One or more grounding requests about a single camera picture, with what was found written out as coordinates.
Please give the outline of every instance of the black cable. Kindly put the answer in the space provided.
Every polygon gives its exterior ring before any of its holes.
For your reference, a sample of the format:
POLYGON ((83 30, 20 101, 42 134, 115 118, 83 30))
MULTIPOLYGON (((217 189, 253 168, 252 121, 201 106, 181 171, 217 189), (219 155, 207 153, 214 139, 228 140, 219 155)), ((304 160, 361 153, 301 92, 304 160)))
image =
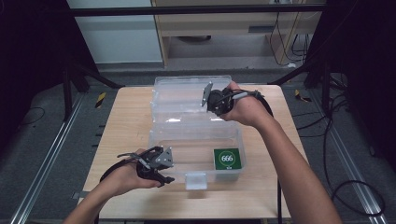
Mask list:
POLYGON ((282 188, 277 180, 277 223, 282 224, 282 188))
POLYGON ((319 114, 319 113, 320 112, 308 112, 308 113, 303 113, 303 114, 292 115, 292 117, 300 117, 300 116, 304 116, 304 115, 319 114))
POLYGON ((330 113, 330 116, 327 117, 327 118, 329 119, 329 121, 328 121, 328 124, 327 124, 327 126, 326 126, 326 130, 325 130, 325 133, 324 133, 324 139, 323 139, 323 170, 324 170, 324 174, 325 174, 325 177, 326 177, 326 182, 327 182, 327 184, 328 184, 328 186, 329 186, 330 191, 332 192, 331 198, 332 198, 332 200, 333 200, 334 198, 336 198, 338 201, 340 201, 340 203, 342 203, 342 204, 343 204, 344 206, 346 206, 348 209, 350 209, 351 211, 353 211, 353 212, 355 212, 355 213, 357 213, 357 214, 360 214, 360 215, 362 215, 362 216, 366 216, 366 217, 377 217, 377 216, 381 216, 381 215, 384 213, 384 211, 385 211, 386 203, 385 203, 384 198, 382 197, 382 195, 379 193, 379 191, 378 191, 376 188, 374 188, 373 186, 371 186, 371 185, 369 185, 369 184, 367 184, 367 183, 365 183, 365 182, 359 181, 359 180, 348 180, 348 181, 345 181, 345 182, 341 183, 340 185, 338 185, 337 188, 334 189, 334 188, 332 187, 332 183, 331 183, 330 178, 329 178, 329 173, 328 173, 328 170, 327 170, 327 160, 326 160, 326 154, 327 154, 327 153, 326 153, 326 151, 327 151, 327 148, 326 148, 327 134, 328 134, 328 132, 330 131, 330 129, 331 129, 331 127, 332 127, 332 113, 333 113, 336 109, 339 109, 341 106, 347 105, 347 100, 343 100, 343 101, 341 101, 340 103, 338 103, 337 105, 334 105, 335 100, 336 100, 338 97, 341 97, 341 96, 343 96, 343 95, 344 95, 344 94, 340 94, 340 95, 338 95, 337 97, 335 97, 335 98, 332 100, 331 110, 330 110, 331 113, 330 113), (337 193, 337 191, 338 191, 339 189, 341 189, 342 187, 344 187, 344 186, 346 186, 346 185, 350 185, 350 184, 362 184, 362 185, 368 187, 369 189, 371 189, 371 190, 379 197, 379 199, 381 200, 382 208, 380 209, 380 211, 379 211, 378 213, 374 213, 374 214, 368 214, 368 213, 362 212, 362 211, 360 211, 360 210, 354 208, 354 207, 351 206, 350 204, 346 203, 346 202, 345 202, 344 200, 342 200, 339 196, 337 196, 336 193, 337 193))
MULTIPOLYGON (((290 60, 291 63, 300 62, 301 60, 294 60, 294 59, 291 59, 291 58, 288 56, 288 53, 286 52, 285 44, 283 43, 283 38, 282 38, 282 35, 280 34, 280 30, 279 30, 279 12, 276 13, 276 21, 275 21, 274 29, 273 29, 273 31, 271 32, 271 35, 270 35, 270 46, 271 46, 271 51, 273 52, 274 56, 275 56, 276 54, 275 54, 274 48, 273 48, 273 46, 272 46, 272 37, 273 37, 274 31, 275 31, 276 28, 277 28, 277 31, 278 31, 278 34, 279 34, 279 39, 280 39, 280 42, 281 42, 281 44, 282 44, 283 53, 285 54, 285 56, 290 60)), ((275 57, 275 61, 276 61, 276 63, 277 63, 278 65, 280 65, 280 66, 285 66, 285 65, 287 65, 287 64, 282 64, 282 63, 278 62, 276 57, 275 57)))
POLYGON ((321 136, 324 136, 324 133, 323 134, 318 134, 318 135, 299 135, 299 137, 306 137, 306 138, 310 138, 310 137, 321 137, 321 136))
POLYGON ((225 99, 227 99, 227 98, 229 98, 229 97, 235 96, 235 95, 240 94, 240 93, 243 93, 243 92, 247 92, 247 94, 250 93, 250 91, 233 90, 231 93, 229 93, 229 94, 227 94, 227 95, 224 95, 223 97, 221 97, 220 99, 218 99, 217 102, 216 102, 216 104, 217 104, 217 103, 220 103, 221 101, 223 101, 223 100, 225 100, 225 99))
POLYGON ((312 123, 310 123, 310 124, 307 124, 307 125, 305 125, 305 126, 303 126, 303 127, 296 128, 296 129, 297 129, 297 130, 302 130, 302 129, 309 128, 309 127, 314 126, 315 124, 319 123, 321 120, 326 119, 326 118, 327 118, 326 116, 323 116, 323 117, 321 117, 320 119, 317 119, 317 120, 315 120, 314 122, 312 122, 312 123))
POLYGON ((33 109, 40 109, 43 113, 40 115, 40 117, 39 117, 38 119, 35 119, 35 120, 33 120, 33 121, 29 121, 29 122, 24 122, 24 123, 22 123, 21 125, 28 125, 28 124, 36 123, 36 122, 38 122, 39 120, 41 120, 41 119, 44 117, 44 115, 46 114, 46 110, 45 110, 44 108, 42 108, 42 107, 39 107, 39 106, 31 107, 31 108, 29 109, 29 111, 30 111, 30 110, 33 110, 33 109))
POLYGON ((303 63, 305 63, 306 55, 308 54, 308 48, 309 48, 309 35, 305 35, 304 51, 303 51, 303 63))
POLYGON ((327 38, 324 39, 324 41, 320 44, 320 46, 318 46, 311 54, 309 54, 309 57, 307 55, 304 64, 295 69, 294 71, 291 71, 290 73, 288 73, 287 75, 269 82, 268 84, 270 85, 281 85, 283 83, 285 83, 286 81, 288 81, 289 79, 298 76, 299 74, 301 74, 302 72, 305 72, 305 70, 307 68, 309 68, 310 66, 312 66, 312 64, 316 63, 318 61, 318 58, 320 58, 318 56, 318 54, 324 49, 325 53, 326 53, 326 49, 325 47, 327 47, 329 41, 332 40, 332 37, 336 34, 336 32, 341 28, 341 26, 344 24, 344 22, 349 18, 350 14, 352 13, 352 11, 355 9, 356 5, 358 4, 360 0, 356 0, 355 3, 353 4, 353 6, 350 8, 350 10, 348 11, 348 13, 345 15, 345 17, 338 23, 338 25, 330 32, 329 35, 327 35, 327 38))
POLYGON ((299 56, 299 57, 301 57, 301 56, 303 56, 303 54, 297 54, 296 52, 301 52, 301 51, 304 51, 304 50, 303 50, 303 49, 294 49, 294 45, 295 45, 295 43, 296 43, 296 41, 297 41, 297 38, 300 39, 300 36, 299 36, 299 35, 296 35, 296 36, 294 37, 293 43, 291 44, 291 53, 294 54, 294 56, 299 56))

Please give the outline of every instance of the wooden table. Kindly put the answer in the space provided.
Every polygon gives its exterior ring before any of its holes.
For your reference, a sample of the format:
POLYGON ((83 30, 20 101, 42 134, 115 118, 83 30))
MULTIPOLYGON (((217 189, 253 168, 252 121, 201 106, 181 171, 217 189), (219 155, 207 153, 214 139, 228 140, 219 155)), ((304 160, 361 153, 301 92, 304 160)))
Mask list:
MULTIPOLYGON (((258 90, 272 107, 288 137, 305 156, 282 90, 278 86, 241 86, 258 90)), ((84 190, 92 190, 117 155, 147 148, 151 129, 152 87, 119 90, 84 190)), ((209 190, 185 190, 172 183, 159 189, 136 189, 108 201, 101 218, 271 218, 276 211, 276 171, 258 132, 242 126, 247 165, 236 182, 208 183, 209 190)), ((290 213, 283 200, 283 217, 290 213)))

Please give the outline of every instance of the plastic container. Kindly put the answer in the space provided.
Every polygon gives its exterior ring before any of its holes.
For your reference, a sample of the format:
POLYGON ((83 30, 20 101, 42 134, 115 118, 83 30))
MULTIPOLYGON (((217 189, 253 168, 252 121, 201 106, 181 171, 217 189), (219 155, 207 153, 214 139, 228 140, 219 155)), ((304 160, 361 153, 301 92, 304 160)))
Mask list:
POLYGON ((213 82, 213 90, 222 90, 231 82, 230 76, 157 77, 151 101, 153 122, 193 122, 219 120, 201 106, 204 88, 213 82))
POLYGON ((186 189, 206 189, 207 182, 235 181, 246 165, 242 134, 233 121, 156 124, 149 133, 148 147, 155 146, 172 148, 174 167, 161 174, 185 182, 186 189), (232 148, 238 151, 240 168, 217 170, 215 149, 232 148))
POLYGON ((157 77, 154 84, 148 147, 172 148, 174 167, 161 174, 184 182, 186 189, 235 181, 246 165, 239 125, 201 106, 210 81, 212 90, 222 90, 231 77, 157 77))

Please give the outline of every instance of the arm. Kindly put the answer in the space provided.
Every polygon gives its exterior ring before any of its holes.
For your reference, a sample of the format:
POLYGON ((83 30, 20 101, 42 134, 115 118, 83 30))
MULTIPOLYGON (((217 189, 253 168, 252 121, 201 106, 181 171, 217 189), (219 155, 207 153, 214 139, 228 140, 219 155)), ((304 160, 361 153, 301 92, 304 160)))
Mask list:
MULTIPOLYGON (((139 149, 136 153, 139 154, 142 151, 143 149, 139 149)), ((128 163, 113 171, 97 185, 63 223, 93 223, 102 207, 110 198, 124 194, 132 189, 150 189, 160 185, 157 181, 138 177, 136 164, 128 163)))
MULTIPOLYGON (((229 88, 239 89, 234 82, 229 88)), ((250 96, 237 100, 233 110, 221 117, 258 130, 276 168, 291 217, 296 223, 342 223, 325 188, 260 101, 250 96)))

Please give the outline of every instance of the gray floor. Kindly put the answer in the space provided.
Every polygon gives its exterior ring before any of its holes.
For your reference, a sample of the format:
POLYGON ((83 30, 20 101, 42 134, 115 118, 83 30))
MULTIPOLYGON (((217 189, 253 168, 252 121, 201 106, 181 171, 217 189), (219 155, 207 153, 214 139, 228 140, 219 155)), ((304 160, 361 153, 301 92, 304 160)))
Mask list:
MULTIPOLYGON (((240 83, 266 83, 286 75, 292 69, 276 64, 263 36, 212 36, 211 40, 204 42, 186 41, 178 38, 172 40, 170 60, 166 68, 144 69, 140 66, 134 71, 118 73, 106 71, 103 75, 130 86, 152 85, 157 76, 186 75, 231 75, 240 83)), ((296 127, 305 126, 320 118, 320 110, 315 103, 295 98, 296 89, 300 90, 303 97, 310 98, 315 98, 314 93, 319 91, 305 90, 302 80, 304 75, 282 87, 290 112, 295 116, 293 118, 296 127)), ((106 125, 106 119, 117 94, 117 90, 105 87, 93 79, 90 79, 90 83, 92 86, 87 93, 74 94, 75 98, 83 97, 81 109, 36 199, 29 222, 60 222, 59 220, 65 218, 77 204, 77 200, 72 199, 72 195, 82 190, 103 126, 106 125), (94 108, 98 95, 104 91, 106 98, 101 108, 94 108)), ((62 126, 64 115, 62 86, 39 93, 33 100, 32 107, 39 108, 33 108, 27 114, 24 121, 27 124, 22 124, 8 146, 10 153, 0 160, 0 223, 8 223, 14 214, 62 126)), ((334 113, 334 126, 364 179, 374 185, 385 198, 386 220, 388 223, 396 223, 395 174, 385 160, 370 156, 369 146, 347 108, 347 106, 343 107, 334 113)), ((301 137, 301 140, 306 156, 312 169, 327 187, 322 162, 323 136, 307 137, 323 133, 325 125, 324 122, 320 122, 313 127, 300 130, 299 135, 305 136, 301 137)), ((336 186, 348 180, 346 168, 331 138, 328 140, 326 156, 332 184, 336 186)), ((362 210, 361 201, 354 188, 346 187, 340 195, 362 210)), ((335 201, 335 204, 345 223, 372 223, 368 217, 351 212, 339 202, 335 201)))

